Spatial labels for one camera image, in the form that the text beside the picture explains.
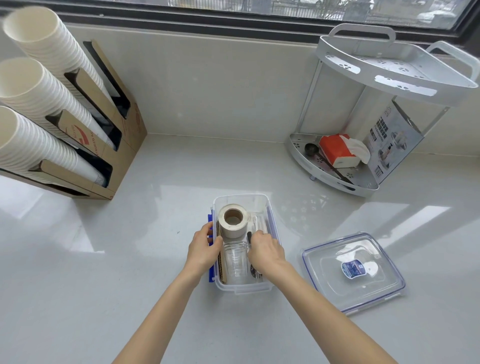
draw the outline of container lid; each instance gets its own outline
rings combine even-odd
[[[365,232],[313,246],[301,255],[313,286],[344,313],[383,302],[405,288],[393,262]]]

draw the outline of white paper cup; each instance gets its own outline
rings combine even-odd
[[[81,158],[73,148],[64,144],[14,110],[0,106],[0,168],[42,183],[28,170],[47,159],[101,186],[105,177]]]
[[[0,100],[54,136],[66,141],[68,137],[45,117],[58,115],[62,110],[67,110],[114,148],[112,141],[88,110],[34,59],[13,58],[0,62]]]
[[[49,8],[28,6],[17,9],[4,19],[3,31],[29,57],[36,59],[52,72],[75,97],[84,99],[63,74],[82,67],[113,103],[101,76],[80,44],[58,15]]]

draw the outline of window glass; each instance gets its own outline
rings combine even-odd
[[[111,0],[307,19],[451,29],[471,0]]]

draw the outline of upper shelf tier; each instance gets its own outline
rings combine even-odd
[[[341,30],[387,34],[389,39],[336,36]],[[395,38],[395,31],[386,26],[340,24],[320,37],[316,55],[352,80],[415,101],[458,106],[478,87],[480,60],[472,55],[443,41],[424,50]],[[430,53],[436,48],[468,65],[470,78]]]

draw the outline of white wall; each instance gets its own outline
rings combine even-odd
[[[310,44],[292,44],[71,25],[79,40],[96,39],[135,95],[150,133],[283,142],[295,130],[317,58]],[[0,34],[0,59],[20,55]],[[362,85],[323,67],[304,133],[336,133]],[[382,112],[388,96],[373,92],[352,135]],[[400,101],[415,123],[436,106]],[[416,149],[480,155],[480,93],[452,109]]]

